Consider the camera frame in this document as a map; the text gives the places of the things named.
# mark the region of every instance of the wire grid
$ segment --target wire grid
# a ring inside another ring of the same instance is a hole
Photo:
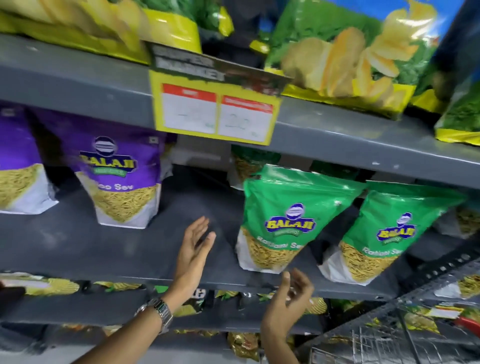
[[[407,311],[398,313],[321,343],[312,349],[311,364],[480,364],[480,340],[468,331],[406,330]]]

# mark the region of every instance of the white price box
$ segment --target white price box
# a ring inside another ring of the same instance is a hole
[[[177,85],[162,86],[162,109],[166,127],[206,134],[215,133],[215,93]]]
[[[218,134],[263,142],[272,121],[273,105],[243,98],[223,96]]]

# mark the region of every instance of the person's left hand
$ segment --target person's left hand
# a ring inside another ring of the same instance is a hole
[[[177,258],[177,269],[173,283],[163,296],[171,313],[175,312],[195,292],[205,266],[207,255],[215,242],[216,234],[210,232],[197,246],[198,240],[208,229],[209,219],[202,216],[187,227]]]

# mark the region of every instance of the silver watch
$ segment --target silver watch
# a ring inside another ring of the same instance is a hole
[[[140,306],[135,315],[137,315],[139,312],[142,312],[147,307],[153,307],[158,312],[162,318],[162,332],[167,331],[173,320],[172,313],[170,312],[167,304],[161,298],[152,298],[150,301]]]

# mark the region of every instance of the forearm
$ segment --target forearm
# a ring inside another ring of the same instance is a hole
[[[73,364],[134,364],[162,329],[158,312],[148,307]]]
[[[299,364],[287,340],[269,329],[261,332],[262,346],[270,364]]]

